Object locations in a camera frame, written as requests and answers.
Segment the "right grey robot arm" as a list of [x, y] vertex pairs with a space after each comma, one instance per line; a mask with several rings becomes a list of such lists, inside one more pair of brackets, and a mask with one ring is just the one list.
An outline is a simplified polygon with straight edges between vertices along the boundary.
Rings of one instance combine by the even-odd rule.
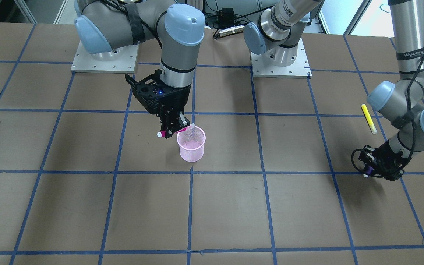
[[77, 0], [75, 28], [90, 54], [157, 40], [160, 67], [141, 81], [125, 75], [138, 102], [160, 119], [159, 137], [170, 138], [190, 126], [184, 115], [194, 79], [205, 15], [175, 0], [122, 3]]

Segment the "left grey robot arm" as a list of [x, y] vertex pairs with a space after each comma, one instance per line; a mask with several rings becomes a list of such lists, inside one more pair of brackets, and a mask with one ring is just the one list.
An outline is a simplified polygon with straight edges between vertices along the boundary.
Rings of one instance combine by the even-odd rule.
[[[318, 0], [281, 0], [244, 27], [249, 50], [261, 55], [291, 40], [300, 40], [296, 24], [318, 5]], [[358, 169], [365, 177], [390, 181], [402, 177], [413, 156], [424, 151], [424, 0], [389, 0], [400, 79], [384, 81], [367, 102], [398, 129], [378, 148], [357, 149]]]

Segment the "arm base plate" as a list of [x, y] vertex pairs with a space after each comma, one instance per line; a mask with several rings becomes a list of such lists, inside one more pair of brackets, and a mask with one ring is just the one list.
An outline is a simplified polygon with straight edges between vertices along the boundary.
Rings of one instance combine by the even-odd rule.
[[82, 43], [78, 45], [71, 70], [77, 73], [134, 74], [139, 45], [129, 45], [111, 52], [90, 54]]
[[290, 49], [275, 47], [264, 54], [250, 52], [254, 77], [266, 78], [311, 78], [311, 67], [303, 40]]

